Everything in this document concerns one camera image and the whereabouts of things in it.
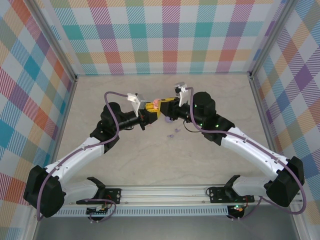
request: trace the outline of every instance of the pink object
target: pink object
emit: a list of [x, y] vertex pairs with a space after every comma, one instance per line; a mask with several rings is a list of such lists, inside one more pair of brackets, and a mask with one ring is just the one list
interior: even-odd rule
[[159, 103], [160, 100], [161, 100], [160, 98], [157, 98], [157, 99], [153, 100], [153, 108], [154, 109], [158, 109], [159, 108], [158, 103]]

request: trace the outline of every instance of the small purple object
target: small purple object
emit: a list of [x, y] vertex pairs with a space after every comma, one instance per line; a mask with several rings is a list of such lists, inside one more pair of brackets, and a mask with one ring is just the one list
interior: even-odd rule
[[173, 122], [172, 120], [170, 120], [170, 117], [168, 117], [168, 116], [166, 116], [164, 119], [165, 119], [165, 121], [166, 121], [167, 123], [172, 123], [172, 122]]

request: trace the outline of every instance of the gray floor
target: gray floor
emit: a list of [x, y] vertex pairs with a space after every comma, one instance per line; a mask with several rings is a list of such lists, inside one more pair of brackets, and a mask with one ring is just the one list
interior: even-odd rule
[[[174, 97], [174, 84], [184, 81], [195, 92], [207, 91], [216, 101], [217, 112], [243, 132], [267, 146], [256, 104], [245, 74], [81, 76], [63, 134], [58, 158], [79, 146], [95, 129], [105, 105], [104, 93], [139, 93], [148, 101]], [[110, 95], [110, 101], [131, 111], [131, 103]], [[71, 180], [94, 176], [106, 185], [192, 185], [224, 184], [235, 174], [261, 176], [251, 163], [187, 132], [181, 119], [166, 123], [164, 117], [142, 131], [122, 131], [120, 141], [104, 156], [94, 160]]]
[[45, 218], [34, 240], [296, 240], [292, 216], [260, 206], [251, 217], [112, 217], [90, 223], [84, 217]]

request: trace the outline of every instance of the marble floor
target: marble floor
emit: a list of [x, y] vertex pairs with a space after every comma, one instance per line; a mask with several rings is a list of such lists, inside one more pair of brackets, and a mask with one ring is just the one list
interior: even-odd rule
[[[217, 113], [247, 135], [267, 145], [252, 91], [244, 74], [81, 76], [67, 119], [58, 159], [79, 146], [95, 129], [105, 105], [104, 93], [139, 93], [148, 101], [174, 97], [174, 84], [184, 81], [195, 92], [206, 91]], [[124, 98], [110, 95], [123, 112], [131, 111]], [[261, 176], [259, 169], [236, 153], [184, 129], [181, 119], [158, 121], [142, 131], [122, 131], [118, 143], [79, 171], [71, 182], [94, 176], [106, 185], [225, 184], [233, 175]]]

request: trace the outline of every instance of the plaid backdrop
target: plaid backdrop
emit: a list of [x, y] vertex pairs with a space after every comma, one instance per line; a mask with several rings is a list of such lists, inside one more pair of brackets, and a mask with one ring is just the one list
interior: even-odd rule
[[320, 0], [300, 0], [255, 78], [279, 152], [302, 159], [320, 233]]
[[247, 72], [285, 0], [37, 2], [75, 71], [98, 75]]
[[21, 234], [30, 169], [56, 145], [72, 80], [23, 0], [0, 1], [0, 239]]

